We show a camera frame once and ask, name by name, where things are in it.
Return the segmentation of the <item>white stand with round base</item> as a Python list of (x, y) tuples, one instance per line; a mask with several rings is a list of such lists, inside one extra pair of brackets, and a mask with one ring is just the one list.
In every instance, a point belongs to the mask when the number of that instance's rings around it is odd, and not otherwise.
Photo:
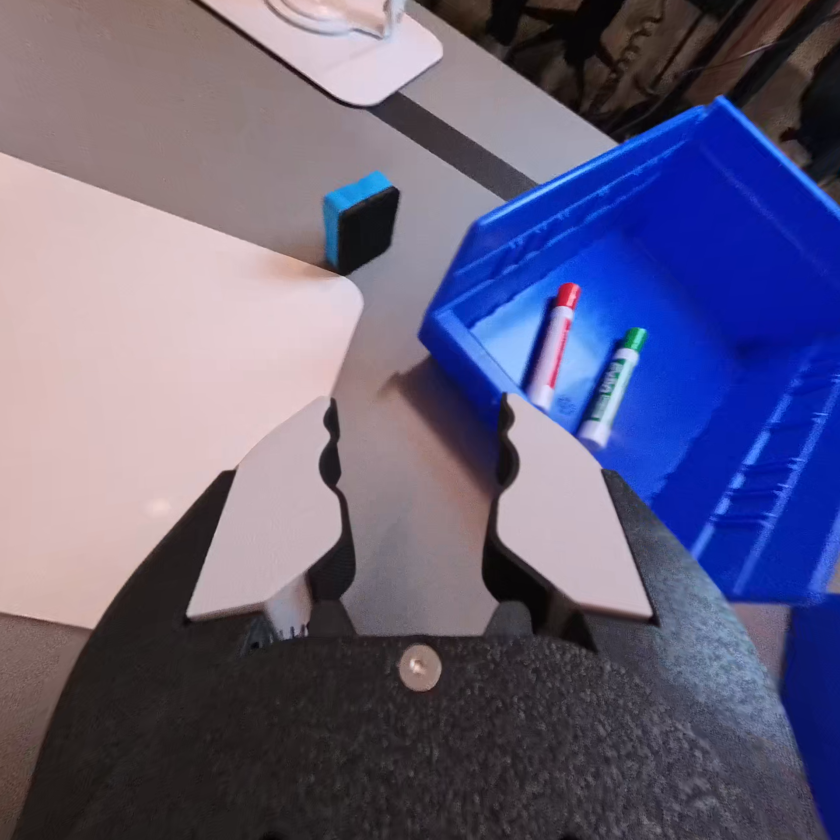
[(405, 1), (384, 1), (381, 18), (374, 22), (364, 10), (349, 2), (265, 1), (265, 5), (300, 31), (328, 37), (359, 34), (376, 40), (392, 37), (406, 8)]

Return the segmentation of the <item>blue whiteboard eraser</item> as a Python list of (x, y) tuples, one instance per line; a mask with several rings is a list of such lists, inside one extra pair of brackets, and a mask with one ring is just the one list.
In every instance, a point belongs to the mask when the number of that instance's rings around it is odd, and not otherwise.
[(391, 247), (400, 199), (380, 171), (323, 197), (325, 258), (335, 273), (346, 277)]

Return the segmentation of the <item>small blue storage bin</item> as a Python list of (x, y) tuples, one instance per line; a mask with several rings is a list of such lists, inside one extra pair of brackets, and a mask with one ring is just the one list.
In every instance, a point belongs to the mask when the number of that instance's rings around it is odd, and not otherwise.
[(829, 838), (839, 838), (839, 595), (791, 612), (781, 696)]

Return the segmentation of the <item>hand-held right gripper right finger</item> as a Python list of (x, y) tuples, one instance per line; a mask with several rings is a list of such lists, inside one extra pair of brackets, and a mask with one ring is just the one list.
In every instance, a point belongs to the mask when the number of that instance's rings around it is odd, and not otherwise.
[(501, 398), (498, 491), (486, 548), (522, 593), (559, 595), (577, 613), (649, 624), (653, 608), (602, 468), (517, 393)]

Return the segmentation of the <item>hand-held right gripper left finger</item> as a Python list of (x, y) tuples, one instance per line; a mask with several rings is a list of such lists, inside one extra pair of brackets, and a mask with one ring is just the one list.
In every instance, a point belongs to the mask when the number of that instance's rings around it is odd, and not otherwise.
[[(307, 631), (318, 600), (354, 576), (316, 582), (350, 539), (337, 485), (338, 412), (320, 396), (250, 449), (236, 468), (186, 617), (193, 623), (261, 614), (273, 631)], [(338, 595), (330, 594), (334, 590)]]

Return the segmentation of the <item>red whiteboard marker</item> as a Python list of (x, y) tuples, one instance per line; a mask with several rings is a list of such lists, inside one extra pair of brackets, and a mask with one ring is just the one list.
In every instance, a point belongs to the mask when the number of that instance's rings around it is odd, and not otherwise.
[(553, 302), (556, 294), (543, 320), (526, 383), (530, 403), (544, 413), (553, 404), (565, 347), (576, 313), (576, 310), (555, 308)]

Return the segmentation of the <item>green whiteboard marker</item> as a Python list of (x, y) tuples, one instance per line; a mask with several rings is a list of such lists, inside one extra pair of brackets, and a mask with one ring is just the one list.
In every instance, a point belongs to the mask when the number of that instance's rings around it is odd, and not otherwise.
[(609, 442), (641, 354), (620, 350), (620, 342), (603, 369), (576, 432), (579, 442), (593, 454), (603, 451)]

